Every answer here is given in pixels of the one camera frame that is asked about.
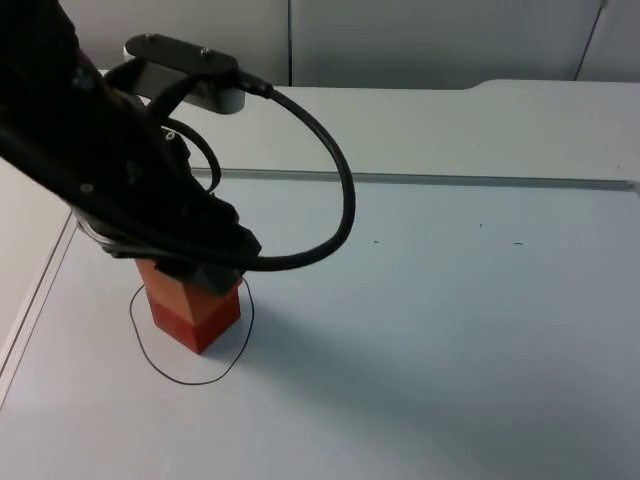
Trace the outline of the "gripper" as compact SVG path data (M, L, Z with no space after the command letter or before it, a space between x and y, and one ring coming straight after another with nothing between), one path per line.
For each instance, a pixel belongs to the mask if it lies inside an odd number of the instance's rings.
M131 150L134 165L141 169L114 188L117 206L129 216L181 246L199 246L223 256L253 259L259 255L260 243L239 224L235 208L214 195L221 180L220 165L209 144L194 129L178 120L165 120L153 138L164 152L162 158L142 151L151 138L137 124L117 122L109 126L104 119L85 118L73 120L72 129L86 150L94 149L101 155ZM212 180L207 188L192 175L187 142L193 143L209 163ZM217 295L228 293L241 281L237 270L176 258L159 259L155 268Z

